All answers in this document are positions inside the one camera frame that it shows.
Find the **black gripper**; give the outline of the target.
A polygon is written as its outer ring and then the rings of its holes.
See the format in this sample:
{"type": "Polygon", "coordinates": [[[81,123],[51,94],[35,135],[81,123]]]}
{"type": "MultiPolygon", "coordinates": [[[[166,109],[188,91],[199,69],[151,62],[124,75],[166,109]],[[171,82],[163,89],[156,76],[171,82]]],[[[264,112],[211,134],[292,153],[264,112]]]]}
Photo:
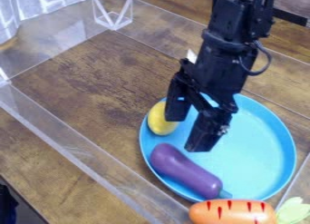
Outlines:
{"type": "Polygon", "coordinates": [[[188,152],[210,151],[227,133],[232,113],[239,108],[234,95],[240,92],[258,49],[238,39],[227,41],[207,30],[202,32],[202,46],[196,62],[180,60],[166,98],[164,118],[182,122],[190,106],[200,112],[194,122],[184,149],[188,152]]]}

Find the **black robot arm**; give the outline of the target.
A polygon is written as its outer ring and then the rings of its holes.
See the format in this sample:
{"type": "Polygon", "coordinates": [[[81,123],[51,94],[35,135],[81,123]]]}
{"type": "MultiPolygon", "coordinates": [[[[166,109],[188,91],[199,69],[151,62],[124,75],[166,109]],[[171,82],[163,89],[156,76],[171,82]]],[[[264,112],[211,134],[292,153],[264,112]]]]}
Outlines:
{"type": "Polygon", "coordinates": [[[212,0],[208,26],[202,31],[198,58],[180,60],[170,83],[164,118],[180,122],[190,109],[198,111],[184,149],[210,151],[226,134],[239,107],[234,95],[254,71],[258,54],[267,50],[259,39],[270,35],[274,0],[212,0]]]}

